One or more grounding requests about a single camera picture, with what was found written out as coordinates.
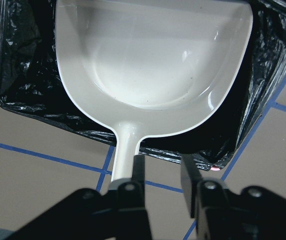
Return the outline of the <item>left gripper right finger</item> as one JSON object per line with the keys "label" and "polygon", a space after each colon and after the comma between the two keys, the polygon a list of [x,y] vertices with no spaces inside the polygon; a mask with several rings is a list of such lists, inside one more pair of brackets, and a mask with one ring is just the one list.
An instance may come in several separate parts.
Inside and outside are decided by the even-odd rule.
{"label": "left gripper right finger", "polygon": [[190,154],[181,158],[180,181],[197,239],[230,240],[231,206],[222,182],[203,177]]}

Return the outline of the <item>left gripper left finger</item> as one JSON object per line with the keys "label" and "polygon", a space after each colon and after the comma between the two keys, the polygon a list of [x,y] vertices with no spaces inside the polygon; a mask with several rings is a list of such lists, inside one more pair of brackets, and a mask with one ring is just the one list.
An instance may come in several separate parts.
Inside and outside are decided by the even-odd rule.
{"label": "left gripper left finger", "polygon": [[151,240],[145,205],[145,157],[133,157],[130,178],[114,180],[91,214],[92,240]]}

